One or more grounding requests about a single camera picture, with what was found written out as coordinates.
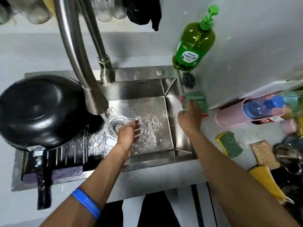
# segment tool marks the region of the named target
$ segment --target black handle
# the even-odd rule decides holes
[[[51,195],[50,186],[45,181],[45,173],[43,162],[40,165],[36,165],[36,176],[38,185],[38,210],[43,210],[51,207]]]

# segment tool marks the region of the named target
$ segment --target person's leg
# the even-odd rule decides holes
[[[147,194],[145,196],[138,227],[146,226],[180,227],[178,219],[164,191]]]
[[[106,203],[100,218],[96,221],[95,226],[100,227],[123,227],[123,200]]]

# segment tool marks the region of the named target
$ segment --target drain strainer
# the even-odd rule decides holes
[[[118,134],[119,128],[130,121],[131,120],[125,116],[121,116],[121,115],[113,116],[112,119],[109,121],[109,124],[111,126],[108,128],[109,134],[113,137],[117,137],[116,134]]]

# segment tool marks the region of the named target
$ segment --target green sponge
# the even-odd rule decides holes
[[[196,100],[198,103],[198,107],[202,110],[202,112],[207,113],[207,105],[205,102],[205,96],[201,91],[199,92],[188,92],[181,95],[182,97],[185,97],[182,105],[183,105],[183,111],[186,112],[187,110],[187,100]]]
[[[220,144],[223,153],[230,158],[238,157],[243,152],[235,139],[235,134],[230,131],[219,134],[215,140]]]

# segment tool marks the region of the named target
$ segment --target hand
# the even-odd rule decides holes
[[[117,145],[127,153],[127,158],[130,157],[132,144],[139,139],[140,127],[138,120],[132,120],[119,128]]]
[[[196,101],[187,100],[187,111],[178,114],[178,122],[184,133],[188,134],[192,131],[200,131],[200,126],[203,118],[207,118],[208,114],[202,113],[202,110],[197,106]]]

